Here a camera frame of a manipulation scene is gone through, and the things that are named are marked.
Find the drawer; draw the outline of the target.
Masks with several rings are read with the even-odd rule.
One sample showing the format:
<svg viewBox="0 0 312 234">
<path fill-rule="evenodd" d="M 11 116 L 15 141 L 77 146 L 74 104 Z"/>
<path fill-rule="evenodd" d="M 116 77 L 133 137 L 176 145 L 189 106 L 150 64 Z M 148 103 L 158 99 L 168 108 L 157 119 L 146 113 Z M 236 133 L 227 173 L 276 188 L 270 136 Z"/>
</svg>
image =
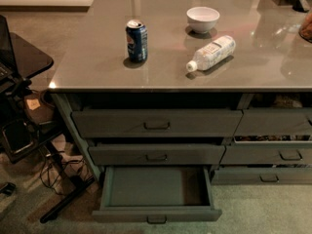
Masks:
<svg viewBox="0 0 312 234">
<path fill-rule="evenodd" d="M 96 165 L 218 164 L 225 146 L 201 138 L 129 139 L 89 147 Z"/>
<path fill-rule="evenodd" d="M 312 109 L 247 109 L 236 136 L 309 136 L 312 134 Z"/>
<path fill-rule="evenodd" d="M 221 165 L 308 165 L 312 162 L 309 140 L 258 140 L 236 136 L 226 146 Z"/>
<path fill-rule="evenodd" d="M 216 221 L 204 166 L 115 166 L 104 174 L 98 222 Z"/>
<path fill-rule="evenodd" d="M 225 167 L 212 171 L 212 184 L 311 184 L 311 168 Z"/>
<path fill-rule="evenodd" d="M 88 109 L 71 113 L 81 137 L 231 137 L 241 111 Z"/>
</svg>

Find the grey drawer cabinet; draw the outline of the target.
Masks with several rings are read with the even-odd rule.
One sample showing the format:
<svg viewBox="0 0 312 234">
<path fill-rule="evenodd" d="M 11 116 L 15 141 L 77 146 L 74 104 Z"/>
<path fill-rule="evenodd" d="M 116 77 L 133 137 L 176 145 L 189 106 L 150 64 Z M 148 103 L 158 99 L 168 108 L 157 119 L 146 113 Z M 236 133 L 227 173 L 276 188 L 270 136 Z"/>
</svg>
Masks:
<svg viewBox="0 0 312 234">
<path fill-rule="evenodd" d="M 193 7 L 220 17 L 207 33 L 187 22 Z M 147 28 L 147 60 L 132 62 L 126 26 Z M 103 187 L 108 167 L 204 166 L 219 168 L 311 168 L 308 165 L 96 165 L 89 147 L 129 139 L 201 138 L 225 146 L 235 137 L 309 140 L 309 136 L 82 137 L 71 113 L 88 109 L 311 108 L 312 47 L 298 30 L 303 14 L 272 0 L 95 0 L 50 83 L 50 91 L 74 141 Z M 228 35 L 234 53 L 206 71 L 188 72 L 194 53 Z"/>
</svg>

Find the blue soda can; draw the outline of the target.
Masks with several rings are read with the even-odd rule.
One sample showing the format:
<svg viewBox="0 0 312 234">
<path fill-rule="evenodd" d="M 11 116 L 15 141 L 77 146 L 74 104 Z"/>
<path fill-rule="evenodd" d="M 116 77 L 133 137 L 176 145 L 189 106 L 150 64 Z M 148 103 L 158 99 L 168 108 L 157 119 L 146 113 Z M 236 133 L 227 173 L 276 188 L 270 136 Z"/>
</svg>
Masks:
<svg viewBox="0 0 312 234">
<path fill-rule="evenodd" d="M 131 19 L 126 26 L 127 48 L 129 59 L 132 62 L 147 60 L 147 28 L 138 19 Z"/>
</svg>

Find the white plastic bottle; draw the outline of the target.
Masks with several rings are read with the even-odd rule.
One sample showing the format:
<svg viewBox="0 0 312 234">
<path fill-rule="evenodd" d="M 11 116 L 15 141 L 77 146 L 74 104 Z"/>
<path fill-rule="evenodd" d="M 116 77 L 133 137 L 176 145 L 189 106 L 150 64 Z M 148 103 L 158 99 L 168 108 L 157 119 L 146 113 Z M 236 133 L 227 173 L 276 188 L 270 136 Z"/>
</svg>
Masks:
<svg viewBox="0 0 312 234">
<path fill-rule="evenodd" d="M 228 35 L 221 36 L 194 53 L 192 60 L 186 64 L 188 72 L 206 71 L 234 53 L 235 40 Z"/>
</svg>

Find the white ceramic bowl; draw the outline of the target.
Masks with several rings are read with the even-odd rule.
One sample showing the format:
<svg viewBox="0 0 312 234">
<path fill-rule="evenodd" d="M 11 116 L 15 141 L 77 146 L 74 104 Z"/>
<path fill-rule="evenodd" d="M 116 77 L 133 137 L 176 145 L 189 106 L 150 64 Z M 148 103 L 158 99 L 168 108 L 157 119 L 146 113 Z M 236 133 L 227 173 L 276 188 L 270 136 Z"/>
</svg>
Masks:
<svg viewBox="0 0 312 234">
<path fill-rule="evenodd" d="M 217 23 L 220 14 L 217 10 L 209 7 L 193 7 L 186 12 L 187 22 L 196 33 L 207 33 Z"/>
</svg>

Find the brown bag with label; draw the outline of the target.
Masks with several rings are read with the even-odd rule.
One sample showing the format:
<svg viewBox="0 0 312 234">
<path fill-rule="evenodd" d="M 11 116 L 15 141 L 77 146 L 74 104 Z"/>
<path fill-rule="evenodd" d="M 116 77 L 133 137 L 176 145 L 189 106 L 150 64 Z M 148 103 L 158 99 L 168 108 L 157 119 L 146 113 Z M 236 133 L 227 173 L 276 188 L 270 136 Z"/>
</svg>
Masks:
<svg viewBox="0 0 312 234">
<path fill-rule="evenodd" d="M 26 115 L 35 124 L 51 122 L 55 115 L 55 103 L 47 90 L 33 92 L 24 98 Z"/>
</svg>

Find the black side desk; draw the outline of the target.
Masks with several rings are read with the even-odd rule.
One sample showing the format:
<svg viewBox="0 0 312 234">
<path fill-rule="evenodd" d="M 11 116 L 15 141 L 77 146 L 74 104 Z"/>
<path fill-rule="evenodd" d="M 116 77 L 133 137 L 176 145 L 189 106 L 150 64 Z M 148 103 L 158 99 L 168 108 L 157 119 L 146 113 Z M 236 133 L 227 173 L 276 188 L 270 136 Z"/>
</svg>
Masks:
<svg viewBox="0 0 312 234">
<path fill-rule="evenodd" d="M 82 158 L 65 160 L 52 144 L 60 135 L 67 136 L 63 120 L 47 91 L 29 89 L 31 79 L 53 66 L 53 59 L 16 33 L 10 33 L 1 41 L 1 62 L 13 70 L 2 97 L 12 113 L 1 124 L 1 145 L 12 163 L 27 156 L 47 150 L 47 167 L 53 165 L 60 176 L 71 164 L 80 164 Z"/>
</svg>

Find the black device under desk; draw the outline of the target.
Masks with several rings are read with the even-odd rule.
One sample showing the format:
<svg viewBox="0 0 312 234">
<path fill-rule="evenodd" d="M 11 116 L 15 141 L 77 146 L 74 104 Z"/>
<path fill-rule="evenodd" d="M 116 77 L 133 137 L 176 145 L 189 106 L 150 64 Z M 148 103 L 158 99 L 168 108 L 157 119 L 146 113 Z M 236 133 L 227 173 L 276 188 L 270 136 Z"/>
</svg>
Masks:
<svg viewBox="0 0 312 234">
<path fill-rule="evenodd" d="M 22 119 L 16 119 L 1 128 L 5 150 L 17 155 L 34 144 L 33 138 Z"/>
</svg>

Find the black laptop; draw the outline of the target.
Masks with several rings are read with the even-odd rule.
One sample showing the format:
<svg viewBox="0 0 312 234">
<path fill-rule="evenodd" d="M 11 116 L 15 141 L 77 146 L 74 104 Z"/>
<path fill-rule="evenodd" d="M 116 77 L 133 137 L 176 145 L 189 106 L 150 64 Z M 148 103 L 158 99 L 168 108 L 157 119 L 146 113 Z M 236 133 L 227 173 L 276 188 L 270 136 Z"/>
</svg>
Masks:
<svg viewBox="0 0 312 234">
<path fill-rule="evenodd" d="M 18 72 L 7 19 L 0 15 L 0 81 Z"/>
</svg>

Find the brown object at right edge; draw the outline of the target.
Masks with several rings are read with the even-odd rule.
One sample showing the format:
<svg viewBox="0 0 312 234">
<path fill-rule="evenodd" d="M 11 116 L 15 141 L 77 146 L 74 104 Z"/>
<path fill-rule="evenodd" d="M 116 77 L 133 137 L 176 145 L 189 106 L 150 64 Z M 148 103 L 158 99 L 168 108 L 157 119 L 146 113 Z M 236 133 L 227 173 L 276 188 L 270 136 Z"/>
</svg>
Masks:
<svg viewBox="0 0 312 234">
<path fill-rule="evenodd" d="M 308 13 L 299 29 L 299 35 L 306 41 L 312 42 L 312 13 Z"/>
</svg>

